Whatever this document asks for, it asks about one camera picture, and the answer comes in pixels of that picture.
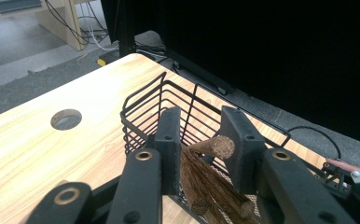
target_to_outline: gray carpet floor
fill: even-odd
[[[158,45],[159,39],[154,34],[146,33],[138,36],[140,42],[147,45]],[[6,85],[0,86],[0,114],[21,105],[45,92],[54,90],[61,85],[70,82],[78,77],[100,68],[96,63],[104,51],[97,49],[84,57],[75,58],[65,63],[50,67],[37,73],[30,73],[26,77],[16,79]],[[171,68],[173,60],[168,59],[161,63]],[[178,70],[183,76],[193,82],[201,83],[208,88],[217,91],[215,86],[203,80],[186,69]],[[324,127],[312,124],[305,119],[299,118],[291,113],[273,105],[268,105],[256,98],[248,96],[245,92],[234,91],[226,95],[232,102],[240,105],[260,117],[269,120],[285,129],[295,126],[311,126],[329,135],[339,146],[342,159],[351,164],[360,166],[360,142],[344,136],[340,133],[330,131]],[[296,130],[292,132],[293,139],[302,145],[310,148],[318,154],[327,158],[336,158],[337,151],[327,138],[312,130]]]

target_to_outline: floor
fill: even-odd
[[[99,22],[105,26],[100,0],[92,1],[90,4]],[[82,6],[87,13],[86,5]],[[81,5],[76,5],[76,9],[78,16],[81,16]],[[80,19],[79,22],[81,28],[86,27],[86,22],[97,25],[95,21],[84,19]],[[110,45],[109,38],[105,38],[100,45]],[[99,47],[94,44],[88,44],[81,51],[73,49],[40,26],[33,13],[2,19],[0,20],[0,86],[30,73],[81,57],[97,48]]]

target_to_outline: black wire basket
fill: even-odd
[[[147,137],[157,131],[162,111],[173,106],[181,108],[180,140],[186,146],[218,135],[222,105],[238,108],[249,118],[265,124],[265,127],[274,129],[282,135],[278,139],[265,137],[267,147],[282,147],[290,139],[290,134],[283,128],[234,104],[222,95],[200,84],[195,84],[187,90],[170,80],[165,80],[165,76],[166,73],[157,76],[142,89],[128,96],[124,102],[120,116],[124,124],[122,131],[126,155],[145,146]],[[228,172],[220,159],[207,156],[203,159],[230,181]],[[247,195],[247,197],[256,203],[254,195]],[[205,223],[203,217],[199,217],[190,210],[181,189],[179,195],[171,196],[171,198],[200,223]],[[259,217],[257,209],[255,213],[256,217]]]

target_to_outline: cable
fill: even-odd
[[[165,60],[167,60],[167,59],[169,59],[169,57],[166,57],[166,58],[164,58],[164,59],[161,59],[161,60],[157,61],[157,63],[162,63],[163,61],[165,61]]]
[[[291,132],[291,131],[294,131],[294,130],[296,130],[296,129],[309,129],[309,130],[313,130],[313,131],[315,131],[315,132],[318,132],[318,133],[322,134],[324,137],[326,137],[326,138],[332,143],[332,145],[334,145],[335,149],[336,149],[337,152],[338,152],[338,157],[337,157],[337,159],[340,159],[341,153],[340,153],[340,150],[339,150],[338,145],[337,145],[337,144],[334,142],[334,140],[333,140],[331,137],[329,137],[326,133],[323,133],[322,131],[317,130],[317,129],[313,128],[313,127],[309,127],[309,126],[296,126],[296,127],[291,128],[291,129],[289,129],[289,130],[287,130],[287,131],[288,131],[288,132]]]
[[[71,32],[71,34],[73,35],[73,37],[78,41],[79,44],[81,45],[88,45],[88,44],[99,44],[100,42],[102,42],[107,36],[108,36],[108,32],[107,32],[107,29],[104,28],[102,26],[102,24],[99,22],[99,20],[97,19],[96,17],[96,14],[95,12],[93,11],[93,8],[92,6],[90,5],[90,3],[88,2],[88,7],[90,7],[90,10],[92,11],[92,14],[93,14],[93,17],[91,15],[89,16],[85,16],[83,15],[82,17],[78,17],[78,19],[84,19],[85,21],[85,18],[90,18],[90,19],[94,19],[98,22],[98,26],[101,28],[101,30],[93,30],[92,28],[92,31],[89,30],[89,33],[87,33],[87,31],[83,30],[81,27],[80,27],[80,32],[83,33],[85,36],[83,35],[80,35],[77,31],[75,31],[74,29],[72,29],[66,22],[66,20],[61,16],[61,14],[55,9],[55,7],[50,3],[49,0],[45,0],[46,2],[46,5],[47,5],[47,8],[49,10],[49,12],[51,13],[51,15],[58,21],[60,22],[63,26],[65,26],[66,28],[68,28]],[[104,35],[95,35],[93,32],[104,32]],[[83,39],[85,41],[85,43],[82,43],[79,38]]]
[[[72,35],[75,37],[75,39],[78,41],[79,44],[81,45],[87,45],[88,44],[88,39],[86,40],[82,35],[79,35],[75,30],[73,30],[66,22],[66,20],[61,16],[61,14],[59,14],[59,12],[55,9],[55,7],[48,1],[48,0],[45,0],[46,2],[46,5],[47,5],[47,8],[49,10],[49,12],[51,13],[51,15],[58,21],[60,22],[62,25],[64,25],[65,27],[67,27]],[[86,41],[87,43],[82,43],[78,38],[82,38],[84,41]]]
[[[165,55],[160,55],[160,54],[151,53],[151,52],[149,52],[149,51],[147,51],[147,50],[143,50],[143,49],[137,49],[137,50],[142,51],[142,52],[147,53],[147,54],[150,54],[150,55],[152,55],[152,56],[156,56],[156,57],[160,57],[160,58],[166,58]]]
[[[100,45],[100,42],[98,42],[98,41],[96,40],[95,34],[93,33],[93,25],[92,25],[90,22],[87,22],[87,20],[86,20],[86,18],[93,18],[93,17],[91,16],[91,14],[90,14],[90,8],[89,8],[90,5],[87,4],[88,16],[85,15],[85,13],[84,13],[84,7],[82,6],[82,4],[80,4],[80,7],[81,7],[81,13],[82,13],[82,15],[83,15],[84,22],[86,23],[87,29],[88,29],[88,31],[90,32],[90,35],[91,35],[93,41],[95,42],[96,46],[98,46],[100,49],[105,50],[105,51],[118,50],[118,47],[114,47],[114,48],[112,48],[112,49],[107,49],[107,48],[104,48],[104,47],[102,47],[102,46]]]

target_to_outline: metal bolt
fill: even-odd
[[[351,173],[351,175],[354,176],[354,177],[358,177],[358,176],[360,176],[360,172],[358,172],[358,171],[353,171],[353,172]]]

